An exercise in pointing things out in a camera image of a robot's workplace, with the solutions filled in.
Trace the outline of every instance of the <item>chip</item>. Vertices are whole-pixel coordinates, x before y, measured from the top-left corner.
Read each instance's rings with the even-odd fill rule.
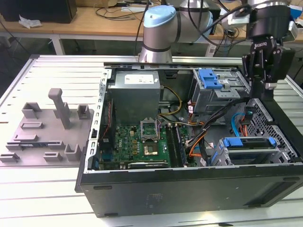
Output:
[[[153,142],[146,142],[143,146],[145,156],[158,155],[158,144]]]

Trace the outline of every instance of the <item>ram slot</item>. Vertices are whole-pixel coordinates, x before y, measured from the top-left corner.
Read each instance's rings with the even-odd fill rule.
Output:
[[[170,166],[172,168],[183,167],[176,129],[173,129],[169,126],[165,126],[165,132],[167,139],[167,147],[169,150]]]
[[[178,139],[178,148],[179,148],[178,150],[180,151],[182,163],[184,166],[187,162],[186,156],[185,156],[185,148],[183,147],[183,144],[182,144],[179,127],[174,127],[174,128],[176,129],[176,134],[177,134],[177,139]]]

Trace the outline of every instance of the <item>green circuit board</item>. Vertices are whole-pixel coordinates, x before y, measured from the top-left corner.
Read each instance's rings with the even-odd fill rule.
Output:
[[[182,142],[188,139],[187,127],[179,126]],[[146,124],[143,135],[156,134],[154,124]],[[115,147],[111,154],[102,154],[99,162],[100,170],[126,169],[129,163],[167,163],[170,165],[169,145],[165,126],[159,127],[159,135],[155,141],[142,141],[140,125],[117,126]]]
[[[154,125],[146,125],[143,134],[155,134]],[[185,141],[186,137],[188,137],[187,128],[180,127],[180,134]],[[139,125],[117,126],[115,144],[114,160],[116,162],[166,162],[170,165],[164,126],[160,127],[160,136],[157,142],[142,142],[141,128]]]

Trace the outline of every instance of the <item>workbench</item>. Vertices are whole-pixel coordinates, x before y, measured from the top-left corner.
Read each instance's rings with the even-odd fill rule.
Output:
[[[174,57],[177,62],[211,63],[214,58]],[[216,58],[226,65],[241,64],[240,58]],[[30,59],[0,99],[0,150],[23,117],[25,102],[38,102],[53,109],[48,90],[60,87],[69,108],[89,104],[95,108],[104,62],[137,62],[129,56],[40,56]],[[275,100],[303,133],[303,91],[287,76],[275,89]],[[297,227],[303,225],[303,188],[270,208],[219,210],[166,215],[96,218],[83,193],[74,191],[78,168],[0,168],[0,226],[27,227],[167,227],[218,226]]]
[[[236,3],[226,4],[233,8]],[[130,12],[121,12],[120,10],[115,13],[107,13],[108,17],[116,17],[129,14]],[[143,13],[138,13],[136,16],[142,18]],[[134,41],[136,38],[138,26],[140,21],[125,20],[125,21],[113,21],[102,18],[95,13],[93,7],[78,7],[77,14],[70,24],[59,23],[47,23],[42,22],[43,26],[33,27],[31,29],[25,28],[18,22],[6,22],[3,21],[4,26],[15,37],[27,37],[27,38],[47,38],[53,42],[56,54],[65,54],[62,39],[84,39],[84,40],[120,40],[120,41]],[[10,37],[10,35],[0,25],[0,36]],[[219,43],[223,37],[223,29],[221,26],[217,26],[214,35],[210,35],[209,38],[216,43]],[[240,29],[240,34],[237,40],[246,37],[245,29]],[[143,39],[143,25],[139,32],[138,41]],[[200,43],[208,44],[206,41],[199,41]],[[251,42],[242,42],[242,45],[251,45]],[[302,47],[303,46],[303,34],[299,35],[296,42],[286,44],[290,47]],[[209,45],[206,56],[213,56],[214,46]]]

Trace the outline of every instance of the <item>metal tabletop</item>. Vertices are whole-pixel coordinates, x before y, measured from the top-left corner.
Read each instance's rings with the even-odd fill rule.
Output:
[[[25,102],[38,102],[52,109],[49,88],[60,87],[70,108],[89,104],[94,108],[99,72],[104,62],[136,62],[125,56],[40,56],[30,59],[0,99],[0,150],[23,117]],[[238,58],[174,58],[174,62],[222,62],[240,64]],[[303,133],[303,91],[289,78],[280,81],[275,100]],[[195,213],[96,218],[83,193],[74,186],[77,167],[0,168],[0,226],[98,226],[171,227],[218,226],[229,223],[243,227],[297,227],[303,225],[303,188],[270,208],[219,210]]]

